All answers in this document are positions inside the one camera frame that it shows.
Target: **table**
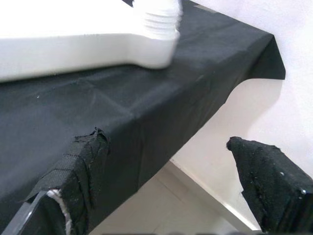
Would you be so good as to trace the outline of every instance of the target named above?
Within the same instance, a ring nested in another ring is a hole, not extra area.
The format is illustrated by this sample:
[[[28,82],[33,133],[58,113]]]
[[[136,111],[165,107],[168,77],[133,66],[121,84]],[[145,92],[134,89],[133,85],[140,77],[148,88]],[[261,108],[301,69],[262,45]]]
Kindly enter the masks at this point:
[[[0,232],[75,136],[97,127],[110,143],[93,172],[101,203],[87,210],[81,202],[83,234],[161,169],[238,84],[284,79],[273,35],[194,5],[183,1],[181,38],[165,70],[124,65],[0,85]]]

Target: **white plastic bottle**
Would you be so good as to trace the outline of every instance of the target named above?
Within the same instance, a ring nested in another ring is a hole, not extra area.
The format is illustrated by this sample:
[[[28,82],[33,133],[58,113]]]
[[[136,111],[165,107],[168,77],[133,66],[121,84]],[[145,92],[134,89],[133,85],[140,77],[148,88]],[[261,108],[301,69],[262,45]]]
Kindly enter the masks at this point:
[[[117,64],[161,69],[179,38],[179,0],[0,2],[0,82]]]

